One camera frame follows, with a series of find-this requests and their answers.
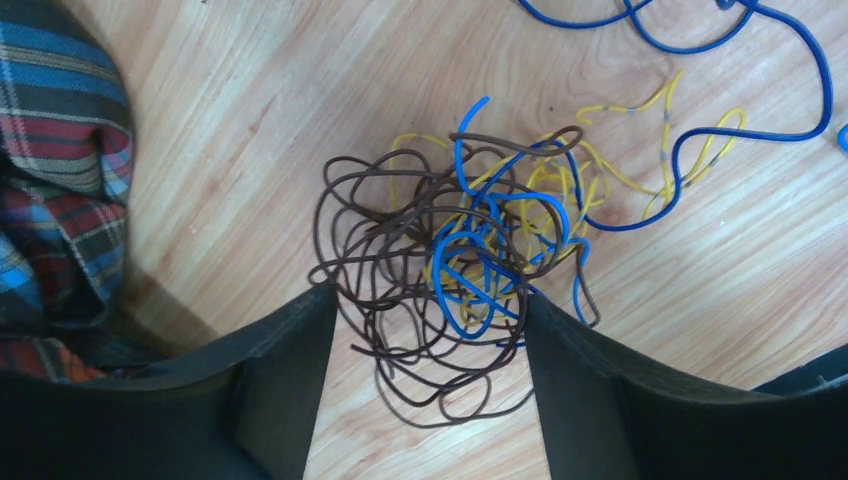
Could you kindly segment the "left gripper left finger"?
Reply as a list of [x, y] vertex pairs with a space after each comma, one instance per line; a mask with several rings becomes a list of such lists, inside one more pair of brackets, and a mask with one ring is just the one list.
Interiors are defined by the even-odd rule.
[[133, 378], [1, 376], [5, 479], [299, 479], [337, 314], [331, 283]]

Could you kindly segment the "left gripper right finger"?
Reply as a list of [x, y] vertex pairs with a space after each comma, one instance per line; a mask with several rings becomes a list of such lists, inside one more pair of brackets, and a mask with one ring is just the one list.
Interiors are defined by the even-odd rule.
[[555, 479], [843, 479], [847, 350], [755, 389], [656, 361], [533, 296], [525, 325]]

